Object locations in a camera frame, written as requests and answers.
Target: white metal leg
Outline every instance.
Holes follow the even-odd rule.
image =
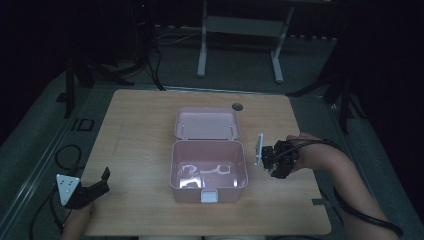
[[[197,76],[204,77],[206,69],[206,56],[207,56],[207,47],[206,47],[206,26],[207,26],[207,0],[203,0],[203,20],[202,20],[202,46],[200,47],[200,56],[199,56],[199,65],[197,66]]]
[[[272,67],[274,68],[274,75],[275,75],[275,81],[277,83],[283,82],[283,73],[281,71],[281,65],[280,60],[278,57],[280,56],[281,48],[283,47],[284,39],[287,35],[287,30],[289,29],[289,24],[291,17],[293,15],[294,8],[289,8],[289,11],[286,16],[286,20],[281,28],[281,33],[278,39],[278,45],[277,48],[274,51],[271,51],[271,61],[272,61]]]

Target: wooden table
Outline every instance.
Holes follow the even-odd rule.
[[[170,186],[174,127],[181,107],[231,107],[237,112],[249,183],[235,203],[177,203]],[[82,176],[84,186],[109,167],[110,192],[96,200],[87,229],[94,236],[209,236],[326,234],[331,225],[314,174],[285,180],[255,166],[255,144],[299,134],[285,96],[212,92],[118,90]]]

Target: plastic container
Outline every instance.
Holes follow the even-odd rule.
[[[236,112],[181,108],[175,124],[170,183],[177,202],[237,201],[248,182]]]

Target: open lid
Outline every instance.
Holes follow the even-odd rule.
[[[240,137],[237,114],[231,108],[181,108],[175,136],[184,140],[236,140]]]

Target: box latch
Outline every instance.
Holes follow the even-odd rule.
[[[200,194],[201,203],[217,203],[218,190],[216,189],[203,189]]]

